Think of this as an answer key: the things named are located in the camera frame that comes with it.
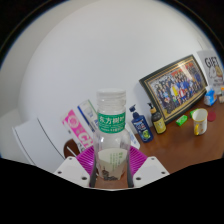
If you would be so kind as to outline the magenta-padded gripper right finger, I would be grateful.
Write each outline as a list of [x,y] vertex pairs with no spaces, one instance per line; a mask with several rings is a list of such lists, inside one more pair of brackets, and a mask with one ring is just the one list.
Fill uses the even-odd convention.
[[168,174],[169,172],[155,156],[147,157],[140,150],[134,147],[130,148],[127,166],[127,183],[129,188],[143,187]]

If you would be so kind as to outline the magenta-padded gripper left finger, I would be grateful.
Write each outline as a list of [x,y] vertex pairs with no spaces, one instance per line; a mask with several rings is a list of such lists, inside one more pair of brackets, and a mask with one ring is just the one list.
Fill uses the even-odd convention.
[[67,157],[54,174],[84,188],[94,187],[96,183],[94,148],[90,147],[76,157]]

